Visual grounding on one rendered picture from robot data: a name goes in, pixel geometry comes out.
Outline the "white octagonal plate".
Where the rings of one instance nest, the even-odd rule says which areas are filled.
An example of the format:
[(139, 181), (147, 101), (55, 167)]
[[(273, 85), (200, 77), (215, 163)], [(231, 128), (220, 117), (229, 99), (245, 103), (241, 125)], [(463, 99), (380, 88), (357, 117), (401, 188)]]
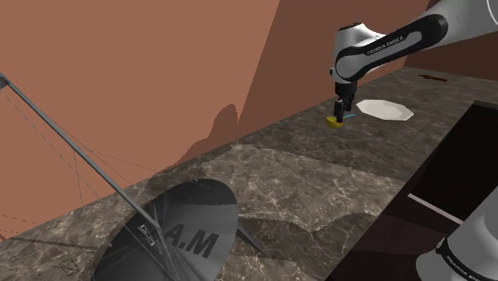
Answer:
[(384, 121), (407, 121), (413, 116), (404, 105), (386, 100), (363, 100), (356, 106), (362, 113)]

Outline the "dark robot stand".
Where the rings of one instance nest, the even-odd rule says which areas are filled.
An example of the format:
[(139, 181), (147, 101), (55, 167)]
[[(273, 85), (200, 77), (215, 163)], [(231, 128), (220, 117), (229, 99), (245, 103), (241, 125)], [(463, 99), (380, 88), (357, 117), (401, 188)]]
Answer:
[(474, 101), (326, 281), (498, 281), (498, 105)]

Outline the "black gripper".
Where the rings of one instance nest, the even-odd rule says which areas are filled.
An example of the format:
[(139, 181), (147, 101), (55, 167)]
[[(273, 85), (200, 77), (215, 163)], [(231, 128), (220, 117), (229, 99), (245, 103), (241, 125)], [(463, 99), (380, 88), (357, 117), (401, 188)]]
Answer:
[(357, 92), (357, 82), (335, 83), (335, 93), (339, 100), (334, 103), (334, 117), (338, 123), (343, 122), (344, 112), (350, 112)]

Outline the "grey lettered disc with rod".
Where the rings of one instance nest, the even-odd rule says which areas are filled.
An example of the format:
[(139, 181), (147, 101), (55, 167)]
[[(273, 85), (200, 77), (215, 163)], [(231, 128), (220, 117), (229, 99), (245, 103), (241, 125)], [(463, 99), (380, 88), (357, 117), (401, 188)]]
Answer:
[(184, 181), (139, 204), (0, 73), (0, 91), (5, 87), (10, 87), (133, 209), (126, 216), (110, 213), (116, 223), (115, 234), (93, 272), (94, 281), (215, 281), (236, 237), (260, 249), (239, 222), (235, 195), (226, 184), (213, 179)]

